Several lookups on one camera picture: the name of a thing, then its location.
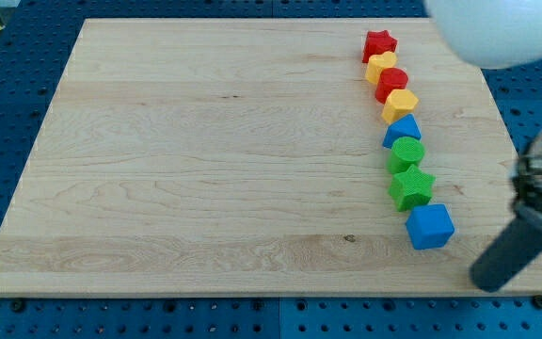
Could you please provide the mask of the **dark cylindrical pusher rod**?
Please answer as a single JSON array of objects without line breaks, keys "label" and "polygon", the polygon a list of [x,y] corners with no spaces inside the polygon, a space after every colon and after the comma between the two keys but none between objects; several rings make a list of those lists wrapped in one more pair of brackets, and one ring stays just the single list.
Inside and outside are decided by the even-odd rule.
[{"label": "dark cylindrical pusher rod", "polygon": [[542,253],[542,218],[516,216],[470,266],[481,290],[496,292]]}]

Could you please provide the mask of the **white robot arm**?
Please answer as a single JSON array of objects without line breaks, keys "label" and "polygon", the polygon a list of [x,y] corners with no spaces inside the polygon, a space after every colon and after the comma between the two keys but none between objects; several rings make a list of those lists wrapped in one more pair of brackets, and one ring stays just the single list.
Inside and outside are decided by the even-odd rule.
[{"label": "white robot arm", "polygon": [[[439,34],[463,61],[505,69],[542,59],[542,1],[425,0]],[[509,225],[470,267],[473,284],[496,292],[542,253],[542,131],[519,154]]]}]

